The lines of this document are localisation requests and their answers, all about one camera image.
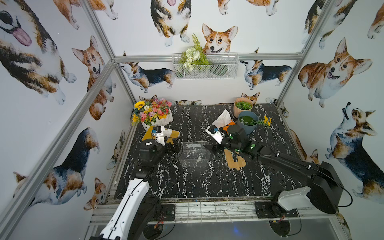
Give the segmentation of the yellow bamboo box lid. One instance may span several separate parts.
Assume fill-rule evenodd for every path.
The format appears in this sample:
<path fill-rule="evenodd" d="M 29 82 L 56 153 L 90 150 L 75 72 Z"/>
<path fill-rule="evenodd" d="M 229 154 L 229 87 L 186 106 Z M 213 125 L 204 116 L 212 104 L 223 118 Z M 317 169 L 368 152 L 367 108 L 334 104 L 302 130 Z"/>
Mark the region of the yellow bamboo box lid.
<path fill-rule="evenodd" d="M 149 129 L 146 131 L 144 137 L 142 138 L 142 141 L 145 141 L 145 140 L 155 140 L 152 136 L 152 129 L 153 129 L 154 126 L 150 126 Z M 176 139 L 180 136 L 180 132 L 179 131 L 175 131 L 173 130 L 173 133 L 171 135 L 170 138 L 167 139 L 167 142 L 166 143 L 171 143 L 173 144 L 173 139 Z"/>

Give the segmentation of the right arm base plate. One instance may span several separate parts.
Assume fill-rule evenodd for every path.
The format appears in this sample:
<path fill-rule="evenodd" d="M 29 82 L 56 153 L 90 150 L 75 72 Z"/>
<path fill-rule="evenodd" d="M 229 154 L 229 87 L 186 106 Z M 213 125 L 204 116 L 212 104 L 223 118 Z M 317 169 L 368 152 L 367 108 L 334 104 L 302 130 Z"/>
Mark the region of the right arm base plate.
<path fill-rule="evenodd" d="M 287 211 L 275 202 L 255 202 L 256 214 L 259 219 L 296 218 L 296 210 Z"/>

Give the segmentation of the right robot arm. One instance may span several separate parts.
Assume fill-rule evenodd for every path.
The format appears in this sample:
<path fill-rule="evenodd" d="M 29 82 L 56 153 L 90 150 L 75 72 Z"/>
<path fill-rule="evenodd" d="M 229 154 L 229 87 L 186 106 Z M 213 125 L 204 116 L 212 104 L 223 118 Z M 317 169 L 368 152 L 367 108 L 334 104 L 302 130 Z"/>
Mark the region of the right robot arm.
<path fill-rule="evenodd" d="M 228 126 L 226 130 L 211 125 L 206 133 L 216 140 L 216 144 L 205 146 L 213 154 L 228 150 L 246 162 L 273 167 L 303 183 L 298 189 L 278 191 L 269 202 L 256 203 L 260 219 L 294 217 L 294 211 L 301 208 L 316 208 L 330 215 L 338 212 L 344 187 L 332 165 L 317 165 L 276 152 L 251 140 L 239 125 Z"/>

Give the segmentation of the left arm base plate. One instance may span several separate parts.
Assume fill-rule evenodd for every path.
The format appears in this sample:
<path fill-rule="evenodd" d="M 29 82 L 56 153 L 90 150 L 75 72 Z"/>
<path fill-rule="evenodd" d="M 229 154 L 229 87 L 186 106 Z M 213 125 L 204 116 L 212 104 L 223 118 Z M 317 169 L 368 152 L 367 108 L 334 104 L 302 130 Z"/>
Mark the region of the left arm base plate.
<path fill-rule="evenodd" d="M 176 213 L 175 204 L 165 204 L 160 206 L 160 211 L 157 214 L 157 222 L 174 222 Z"/>

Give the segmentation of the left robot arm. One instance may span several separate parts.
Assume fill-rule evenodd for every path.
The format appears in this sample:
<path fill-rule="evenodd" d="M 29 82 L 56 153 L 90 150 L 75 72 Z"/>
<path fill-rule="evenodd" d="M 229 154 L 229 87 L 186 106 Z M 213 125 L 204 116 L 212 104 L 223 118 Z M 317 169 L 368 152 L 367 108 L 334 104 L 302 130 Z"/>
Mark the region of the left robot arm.
<path fill-rule="evenodd" d="M 91 240 L 137 240 L 147 224 L 161 216 L 160 199 L 150 194 L 149 179 L 158 172 L 164 156 L 182 150 L 181 138 L 156 137 L 141 142 L 140 155 L 126 193 L 114 215 L 97 237 Z"/>

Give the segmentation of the clear plastic box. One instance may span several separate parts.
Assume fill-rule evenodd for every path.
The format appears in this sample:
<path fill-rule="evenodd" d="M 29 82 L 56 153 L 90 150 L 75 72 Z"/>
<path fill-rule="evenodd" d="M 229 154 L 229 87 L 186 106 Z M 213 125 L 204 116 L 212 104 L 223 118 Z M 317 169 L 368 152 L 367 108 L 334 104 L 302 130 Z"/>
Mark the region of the clear plastic box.
<path fill-rule="evenodd" d="M 180 163 L 183 168 L 206 168 L 211 159 L 211 152 L 205 147 L 206 141 L 182 142 L 183 151 Z"/>

